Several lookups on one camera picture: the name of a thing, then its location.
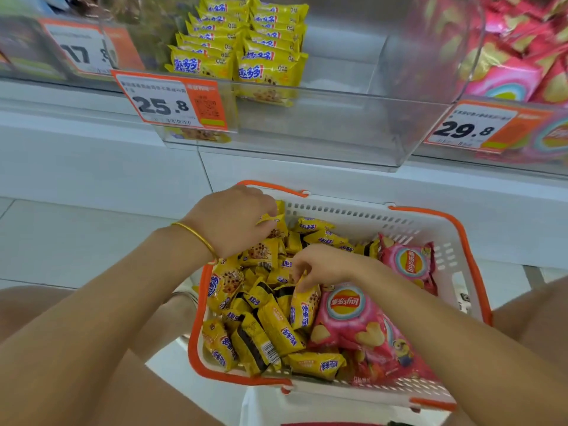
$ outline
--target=hand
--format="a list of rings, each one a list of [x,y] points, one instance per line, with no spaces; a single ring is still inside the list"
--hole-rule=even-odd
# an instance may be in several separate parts
[[[342,282],[355,282],[357,270],[368,257],[348,253],[329,245],[314,243],[294,256],[292,278],[298,282],[304,271],[308,275],[302,279],[297,289],[302,293],[316,284],[334,285]]]
[[[276,213],[274,198],[258,188],[235,185],[205,196],[180,222],[203,236],[219,257],[227,258],[266,239],[276,223],[257,223],[262,215]]]

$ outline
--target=shopping basket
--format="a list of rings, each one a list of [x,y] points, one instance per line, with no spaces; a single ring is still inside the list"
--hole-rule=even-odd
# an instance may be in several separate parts
[[[465,229],[453,216],[430,209],[317,196],[308,191],[297,192],[280,185],[253,180],[242,181],[241,184],[261,187],[275,199],[284,200],[288,225],[298,217],[305,216],[334,223],[336,228],[333,231],[348,237],[351,242],[371,240],[377,232],[405,245],[422,245],[433,241],[436,258],[433,276],[440,299],[458,308],[455,287],[465,287],[470,303],[467,313],[491,325],[491,309],[481,274],[467,243]],[[280,386],[283,393],[299,391],[413,409],[455,408],[455,401],[447,389],[440,382],[430,380],[401,378],[388,385],[354,387],[347,382],[335,380],[323,383],[291,375],[286,371],[265,373],[257,378],[248,377],[244,369],[223,372],[204,349],[201,335],[203,321],[212,317],[212,312],[207,307],[211,272],[212,265],[204,267],[199,287],[197,318],[188,344],[190,364],[199,375],[247,386]]]

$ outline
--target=leg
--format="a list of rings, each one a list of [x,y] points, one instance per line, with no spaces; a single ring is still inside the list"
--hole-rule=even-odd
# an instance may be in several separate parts
[[[568,278],[561,278],[525,293],[493,312],[493,325],[544,360],[568,374],[568,338],[562,323],[568,321]],[[460,408],[444,426],[475,426]]]
[[[0,343],[71,293],[42,286],[0,290]],[[168,343],[190,332],[195,312],[193,302],[183,295],[156,311],[118,365],[89,426],[181,426],[188,419],[204,426],[220,424],[144,365]]]

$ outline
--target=bracelet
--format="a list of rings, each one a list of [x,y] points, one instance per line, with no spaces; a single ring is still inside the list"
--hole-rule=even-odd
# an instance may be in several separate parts
[[[181,223],[181,222],[173,222],[172,225],[179,225],[180,227],[183,227],[184,229],[188,230],[189,232],[193,233],[197,239],[199,239],[200,241],[203,242],[203,244],[207,247],[207,249],[211,252],[211,254],[213,255],[213,259],[215,260],[215,264],[217,264],[217,261],[219,260],[219,256],[217,255],[217,253],[215,252],[215,249],[211,246],[211,244],[209,242],[207,242],[207,240],[201,236],[199,233],[197,233],[194,229],[192,229],[191,227],[188,227],[187,225]]]

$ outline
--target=cartoon character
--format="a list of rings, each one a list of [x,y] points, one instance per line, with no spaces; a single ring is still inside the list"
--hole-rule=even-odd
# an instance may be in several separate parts
[[[393,348],[402,367],[407,367],[412,364],[414,353],[410,351],[408,343],[404,339],[395,339],[393,341]]]

